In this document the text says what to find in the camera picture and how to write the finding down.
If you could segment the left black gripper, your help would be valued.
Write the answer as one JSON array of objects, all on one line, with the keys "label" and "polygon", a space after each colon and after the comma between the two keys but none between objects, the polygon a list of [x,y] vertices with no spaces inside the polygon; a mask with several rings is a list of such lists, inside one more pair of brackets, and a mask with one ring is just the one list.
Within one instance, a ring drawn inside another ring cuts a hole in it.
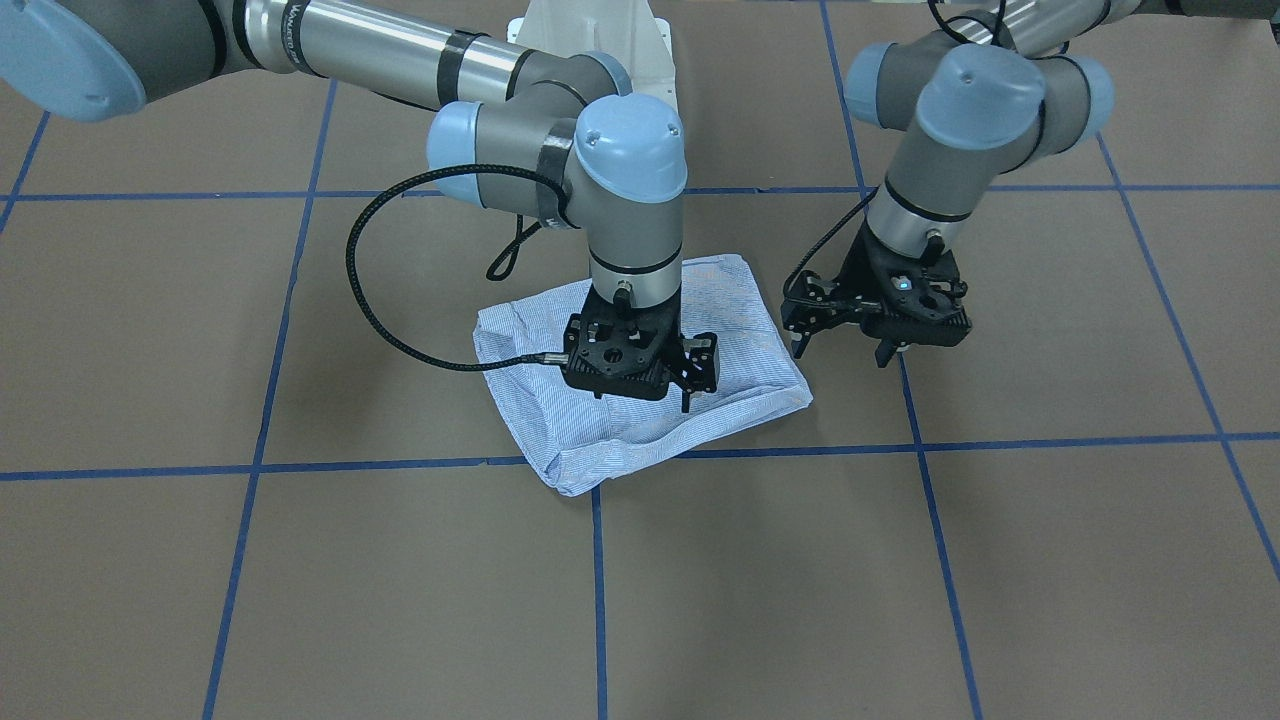
[{"label": "left black gripper", "polygon": [[826,281],[814,272],[797,268],[783,283],[780,309],[783,328],[788,332],[792,359],[801,359],[810,338],[844,324],[858,325],[879,343],[876,365],[884,369],[905,340],[887,333],[888,306],[870,270],[867,255],[869,228],[860,225],[840,273]]}]

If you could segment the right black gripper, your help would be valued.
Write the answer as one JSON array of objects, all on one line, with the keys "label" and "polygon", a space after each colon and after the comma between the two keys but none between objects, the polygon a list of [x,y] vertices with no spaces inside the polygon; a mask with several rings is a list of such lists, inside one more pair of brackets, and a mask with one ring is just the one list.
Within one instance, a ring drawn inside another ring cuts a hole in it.
[{"label": "right black gripper", "polygon": [[714,393],[719,382],[719,355],[717,334],[695,334],[686,338],[681,334],[681,291],[653,307],[634,309],[602,297],[595,290],[589,290],[582,313],[589,315],[608,314],[630,320],[644,314],[658,313],[676,323],[675,336],[663,347],[662,364],[669,373],[671,383],[680,388],[681,413],[689,414],[695,392]]}]

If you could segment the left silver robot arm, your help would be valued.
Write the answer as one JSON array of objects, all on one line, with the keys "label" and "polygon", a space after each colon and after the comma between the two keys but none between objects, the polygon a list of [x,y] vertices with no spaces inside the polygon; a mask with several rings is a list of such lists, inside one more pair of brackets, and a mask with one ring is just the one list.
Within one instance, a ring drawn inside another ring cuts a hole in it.
[{"label": "left silver robot arm", "polygon": [[844,82],[849,114],[902,140],[827,281],[799,264],[780,309],[794,357],[814,334],[852,324],[876,363],[969,334],[955,247],[997,176],[1092,140],[1114,111],[1108,72],[1068,45],[1135,14],[1274,20],[1275,1],[997,1],[911,44],[864,47]]}]

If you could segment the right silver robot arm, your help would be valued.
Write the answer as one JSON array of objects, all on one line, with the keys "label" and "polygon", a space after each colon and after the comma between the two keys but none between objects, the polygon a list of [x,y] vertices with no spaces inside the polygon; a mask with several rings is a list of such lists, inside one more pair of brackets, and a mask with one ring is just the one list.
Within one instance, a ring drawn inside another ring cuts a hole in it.
[{"label": "right silver robot arm", "polygon": [[[384,342],[448,372],[553,366],[596,398],[684,405],[718,388],[718,340],[682,329],[685,129],[614,56],[512,44],[366,1],[5,1],[3,79],[67,120],[128,117],[243,70],[325,79],[428,120],[425,168],[369,201],[346,275]],[[581,231],[588,287],[557,351],[452,363],[397,337],[358,274],[364,232],[392,199],[431,184],[516,219],[486,269],[509,277],[539,231]]]}]

